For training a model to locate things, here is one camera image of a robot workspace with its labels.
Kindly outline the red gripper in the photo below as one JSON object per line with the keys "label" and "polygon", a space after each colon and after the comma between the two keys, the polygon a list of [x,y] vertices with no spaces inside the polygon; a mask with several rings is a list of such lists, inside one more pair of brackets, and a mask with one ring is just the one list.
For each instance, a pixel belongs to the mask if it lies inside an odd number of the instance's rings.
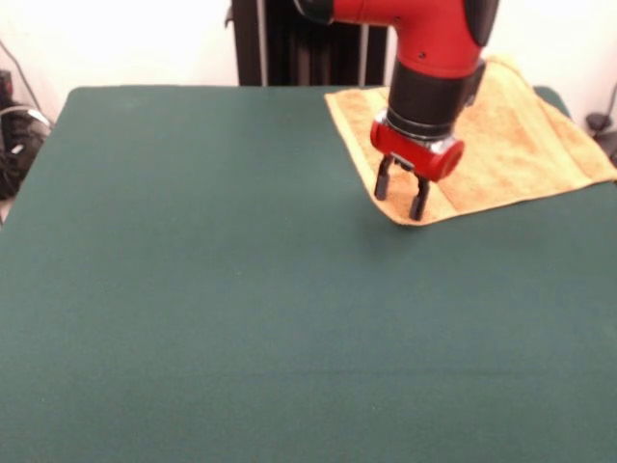
{"label": "red gripper", "polygon": [[379,164],[374,197],[378,201],[387,198],[389,169],[398,163],[417,180],[417,193],[410,208],[410,218],[419,222],[430,193],[430,181],[437,182],[448,177],[463,157],[465,144],[453,135],[437,141],[419,141],[396,130],[387,121],[387,112],[380,111],[370,130],[372,146],[383,155]]}

